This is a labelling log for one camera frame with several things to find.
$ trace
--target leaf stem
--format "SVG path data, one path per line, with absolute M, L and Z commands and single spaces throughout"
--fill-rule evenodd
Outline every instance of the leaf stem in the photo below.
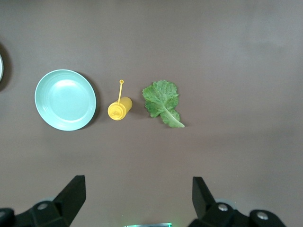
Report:
M 174 122 L 176 122 L 176 123 L 179 125 L 179 128 L 184 128 L 184 127 L 185 127 L 185 125 L 182 124 L 180 121 L 178 121 L 178 120 L 170 113 L 170 111 L 168 111 L 168 109 L 166 109 L 166 107 L 164 107 L 164 109 L 165 109 L 165 112 L 167 112 L 167 113 L 169 114 L 169 116 L 172 118 L 172 120 L 173 120 Z

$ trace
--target plate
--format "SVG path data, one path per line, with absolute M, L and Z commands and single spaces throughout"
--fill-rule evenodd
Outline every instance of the plate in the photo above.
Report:
M 79 73 L 55 70 L 38 83 L 35 103 L 49 125 L 63 131 L 84 127 L 96 110 L 96 95 L 91 84 Z
M 2 79 L 2 76 L 3 76 L 3 61 L 0 55 L 0 81 Z

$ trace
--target leaf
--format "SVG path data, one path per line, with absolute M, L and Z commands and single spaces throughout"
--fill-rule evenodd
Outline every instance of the leaf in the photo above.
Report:
M 180 114 L 175 110 L 179 102 L 177 86 L 166 80 L 153 82 L 143 89 L 145 107 L 151 117 L 161 116 L 163 122 L 172 128 L 183 128 Z

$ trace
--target yellow squeeze bottle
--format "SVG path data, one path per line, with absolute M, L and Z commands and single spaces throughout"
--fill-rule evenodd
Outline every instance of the yellow squeeze bottle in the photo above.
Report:
M 124 81 L 121 79 L 120 80 L 120 92 L 119 92 L 119 98 L 117 101 L 109 105 L 107 113 L 108 116 L 116 121 L 119 121 L 123 119 L 128 111 L 132 108 L 133 102 L 129 97 L 122 97 L 121 98 L 121 93 L 122 93 L 122 84 Z

